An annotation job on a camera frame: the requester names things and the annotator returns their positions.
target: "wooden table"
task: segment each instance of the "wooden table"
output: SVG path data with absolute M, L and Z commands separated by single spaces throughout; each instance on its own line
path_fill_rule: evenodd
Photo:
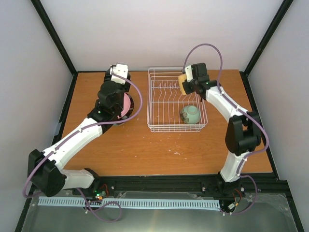
M 217 74 L 216 70 L 209 71 L 211 79 Z M 103 77 L 102 72 L 78 75 L 63 136 L 76 128 L 93 109 Z M 206 103 L 208 124 L 201 132 L 150 132 L 146 122 L 147 72 L 131 72 L 131 80 L 143 94 L 140 114 L 92 141 L 69 161 L 66 169 L 89 167 L 102 176 L 218 173 L 227 155 L 227 122 L 220 113 Z M 236 102 L 251 110 L 238 70 L 224 70 L 221 84 Z M 136 111 L 139 98 L 133 87 L 130 95 Z M 271 171 L 265 152 L 250 157 L 243 168 L 247 173 Z

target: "white dish rack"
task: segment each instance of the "white dish rack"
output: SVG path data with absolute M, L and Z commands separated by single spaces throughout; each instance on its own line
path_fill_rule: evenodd
M 200 132 L 208 122 L 205 103 L 196 93 L 182 95 L 178 76 L 182 67 L 148 69 L 147 124 L 151 132 Z M 180 111 L 187 105 L 201 113 L 197 124 L 185 124 Z

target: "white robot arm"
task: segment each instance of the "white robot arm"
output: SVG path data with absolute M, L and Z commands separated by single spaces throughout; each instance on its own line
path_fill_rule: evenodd
M 239 106 L 224 89 L 217 86 L 216 81 L 210 81 L 204 63 L 194 64 L 185 68 L 185 74 L 179 76 L 179 85 L 182 94 L 196 92 L 202 99 L 212 104 L 228 122 L 225 143 L 228 154 L 225 165 L 220 171 L 225 182 L 234 182 L 239 179 L 241 170 L 246 160 L 246 155 L 252 152 L 261 143 L 260 130 L 239 111 L 250 114 L 259 121 L 258 114 L 248 112 Z
M 128 66 L 112 65 L 105 73 L 104 83 L 98 92 L 98 100 L 88 117 L 70 134 L 43 152 L 34 150 L 28 159 L 28 176 L 46 196 L 54 196 L 62 189 L 98 188 L 98 175 L 91 169 L 65 170 L 68 161 L 89 142 L 105 133 L 112 124 L 101 122 L 117 121 L 124 108 L 124 94 L 130 84 L 116 76 L 130 79 Z

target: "yellow sponge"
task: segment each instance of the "yellow sponge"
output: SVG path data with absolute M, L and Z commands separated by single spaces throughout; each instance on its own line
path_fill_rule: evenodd
M 187 75 L 186 74 L 182 74 L 178 77 L 178 82 L 179 82 L 179 87 L 180 87 L 180 91 L 183 95 L 187 95 L 185 93 L 185 90 L 183 88 L 183 82 L 185 82 L 187 80 Z

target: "purple cable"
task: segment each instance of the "purple cable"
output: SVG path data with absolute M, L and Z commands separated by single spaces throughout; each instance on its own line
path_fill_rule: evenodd
M 257 197 L 257 186 L 256 186 L 256 182 L 254 181 L 254 179 L 249 175 L 241 175 L 240 177 L 241 178 L 249 178 L 249 179 L 252 180 L 252 183 L 254 184 L 254 189 L 255 189 L 255 196 L 254 196 L 252 203 L 247 208 L 245 208 L 244 210 L 237 212 L 237 213 L 231 213 L 231 215 L 239 215 L 239 214 L 247 212 L 254 205 L 254 203 L 257 201 L 257 198 L 258 198 Z
M 90 204 L 89 204 L 87 198 L 85 197 L 84 193 L 83 193 L 79 188 L 76 188 L 76 189 L 77 189 L 77 191 L 79 191 L 79 193 L 81 194 L 81 196 L 82 196 L 83 199 L 85 200 L 86 208 L 87 208 L 88 210 L 90 210 L 90 211 L 92 212 L 92 214 L 93 214 L 97 219 L 99 219 L 99 220 L 101 220 L 101 221 L 104 221 L 104 222 L 115 222 L 115 221 L 117 221 L 117 220 L 119 220 L 119 219 L 121 218 L 121 215 L 122 215 L 122 208 L 121 208 L 121 206 L 120 206 L 120 204 L 119 204 L 118 202 L 107 202 L 106 204 L 100 206 L 100 208 L 98 208 L 98 209 L 96 209 L 96 210 L 93 210 L 93 209 L 91 208 L 91 206 L 90 206 Z M 105 220 L 105 219 L 100 218 L 100 217 L 96 214 L 96 212 L 99 211 L 99 210 L 101 210 L 101 209 L 103 209 L 103 208 L 105 208 L 107 205 L 110 205 L 110 204 L 115 204 L 115 205 L 117 205 L 117 206 L 119 207 L 119 215 L 118 215 L 118 217 L 117 217 L 116 219 L 114 219 L 114 220 L 111 220 L 111 221 L 108 221 L 108 220 Z
M 142 108 L 142 104 L 143 104 L 143 98 L 142 98 L 140 89 L 139 89 L 132 81 L 130 81 L 130 80 L 126 79 L 126 78 L 123 78 L 123 77 L 121 77 L 121 76 L 119 76 L 119 75 L 117 75 L 117 74 L 114 74 L 114 73 L 112 73 L 112 75 L 114 75 L 114 76 L 116 76 L 116 77 L 118 77 L 118 78 L 120 78 L 120 79 L 122 79 L 122 80 L 124 80 L 124 81 L 129 82 L 129 83 L 136 89 L 136 91 L 137 91 L 137 93 L 139 94 L 139 97 L 140 97 L 140 106 L 139 106 L 137 112 L 136 112 L 134 115 L 132 115 L 131 117 L 128 117 L 128 118 L 123 119 L 123 120 L 114 121 L 114 122 L 98 122 L 98 123 L 90 124 L 90 125 L 88 125 L 88 126 L 83 127 L 83 128 L 82 128 L 82 131 L 83 131 L 84 129 L 87 129 L 87 128 L 93 127 L 93 126 L 100 126 L 100 125 L 107 125 L 107 124 L 115 124 L 115 123 L 124 123 L 124 122 L 128 122 L 129 120 L 133 119 L 134 117 L 136 117 L 136 116 L 140 113 L 141 108 Z M 74 136 L 77 135 L 78 133 L 80 133 L 78 130 L 75 131 L 74 133 L 72 133 L 70 136 L 68 136 L 66 139 L 64 139 L 61 143 L 59 143 L 58 146 L 55 147 L 55 150 L 56 150 L 56 151 L 59 150 L 59 148 L 60 148 L 61 146 L 63 146 L 69 139 L 71 139 L 72 137 L 74 137 Z M 28 176 L 28 178 L 27 178 L 27 180 L 26 180 L 26 182 L 25 182 L 25 184 L 24 184 L 23 190 L 22 190 L 22 194 L 23 194 L 23 196 L 24 196 L 25 198 L 32 198 L 32 197 L 35 197 L 35 196 L 38 196 L 38 195 L 41 194 L 41 191 L 39 191 L 39 192 L 37 192 L 37 193 L 35 193 L 35 194 L 33 194 L 33 195 L 27 195 L 27 194 L 26 194 L 27 186 L 28 186 L 29 182 L 31 181 L 32 177 L 34 176 L 34 174 L 37 172 L 37 170 L 42 166 L 42 164 L 43 164 L 52 154 L 54 154 L 53 151 L 50 152 L 47 156 L 45 156 L 45 157 L 38 163 L 38 165 L 35 166 L 35 168 L 33 169 L 33 171 L 29 174 L 29 176 Z M 87 199 L 84 197 L 84 195 L 83 195 L 83 193 L 80 191 L 80 189 L 77 188 L 77 190 L 82 194 L 83 198 L 84 198 L 85 201 L 86 201 L 86 205 L 87 205 L 88 207 L 90 207 L 90 206 L 89 206 L 89 203 L 88 203 L 88 201 L 87 201 Z M 116 219 L 116 220 L 118 220 L 118 219 L 121 217 L 121 207 L 120 207 L 120 205 L 119 205 L 117 202 L 112 202 L 112 203 L 116 204 L 116 205 L 120 208 L 119 217 Z M 91 208 L 89 208 L 89 210 L 90 210 L 98 219 L 100 219 L 100 220 L 102 220 L 102 221 L 106 221 L 106 220 L 104 220 L 104 219 L 99 218 L 99 217 L 94 213 L 94 210 L 92 210 Z
M 183 65 L 183 69 L 185 69 L 185 66 L 187 64 L 187 60 L 189 58 L 189 56 L 191 55 L 191 53 L 197 49 L 198 47 L 201 47 L 201 46 L 210 46 L 212 48 L 214 48 L 218 54 L 219 54 L 219 57 L 220 57 L 220 69 L 219 69 L 219 74 L 218 74 L 218 77 L 217 77 L 217 87 L 220 91 L 220 93 L 222 94 L 222 96 L 236 109 L 238 110 L 239 112 L 241 112 L 243 115 L 245 115 L 248 119 L 250 119 L 260 130 L 261 132 L 264 134 L 265 136 L 265 140 L 266 140 L 266 143 L 265 143 L 265 146 L 263 149 L 261 150 L 258 150 L 258 151 L 253 151 L 253 152 L 250 152 L 249 154 L 245 155 L 243 157 L 243 159 L 241 160 L 241 162 L 239 163 L 238 167 L 237 167 L 237 173 L 240 175 L 239 171 L 240 171 L 240 168 L 242 166 L 242 164 L 244 163 L 244 160 L 247 159 L 249 156 L 251 155 L 254 155 L 254 154 L 257 154 L 257 153 L 260 153 L 260 152 L 264 152 L 267 150 L 267 148 L 269 147 L 269 138 L 268 138 L 268 135 L 266 133 L 266 131 L 264 130 L 264 128 L 256 121 L 254 120 L 250 115 L 248 115 L 246 112 L 240 110 L 240 109 L 237 109 L 237 105 L 235 105 L 224 93 L 222 93 L 222 90 L 220 88 L 220 78 L 221 78 L 221 73 L 222 73 L 222 66 L 223 66 L 223 59 L 222 59 L 222 55 L 221 55 L 221 52 L 219 51 L 219 49 L 210 44 L 210 43 L 202 43 L 202 44 L 199 44 L 197 46 L 195 46 L 194 48 L 192 48 L 192 50 L 189 52 L 189 54 L 187 55 L 187 57 L 185 58 L 185 61 L 184 61 L 184 65 Z

